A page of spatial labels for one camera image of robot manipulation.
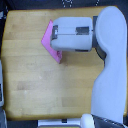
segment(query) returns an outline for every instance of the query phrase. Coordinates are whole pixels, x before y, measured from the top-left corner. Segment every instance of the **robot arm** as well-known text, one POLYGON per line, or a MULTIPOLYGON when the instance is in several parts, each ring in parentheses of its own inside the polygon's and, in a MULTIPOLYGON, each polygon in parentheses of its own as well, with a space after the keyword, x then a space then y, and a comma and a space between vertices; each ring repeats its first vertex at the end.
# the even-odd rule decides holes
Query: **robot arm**
POLYGON ((102 123, 104 126, 110 124, 112 127, 125 127, 122 123, 127 89, 127 26, 123 14, 116 7, 107 7, 99 14, 95 28, 87 17, 59 18, 53 24, 53 49, 90 51, 95 43, 95 30, 98 42, 95 44, 106 53, 105 67, 95 80, 92 90, 92 115, 84 114, 81 126, 100 128, 102 125, 99 124, 102 123))

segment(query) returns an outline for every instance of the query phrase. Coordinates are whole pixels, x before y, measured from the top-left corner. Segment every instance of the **pink cloth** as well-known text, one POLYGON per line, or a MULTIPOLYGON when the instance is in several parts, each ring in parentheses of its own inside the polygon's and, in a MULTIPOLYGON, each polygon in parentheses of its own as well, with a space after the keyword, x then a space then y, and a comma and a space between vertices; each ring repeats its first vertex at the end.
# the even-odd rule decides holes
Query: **pink cloth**
POLYGON ((45 49, 50 53, 50 55, 57 61, 57 63, 60 63, 60 60, 62 59, 62 51, 55 51, 50 46, 50 36, 52 34, 52 28, 53 28, 53 22, 50 20, 48 27, 45 31, 45 34, 41 40, 41 43, 45 47, 45 49))

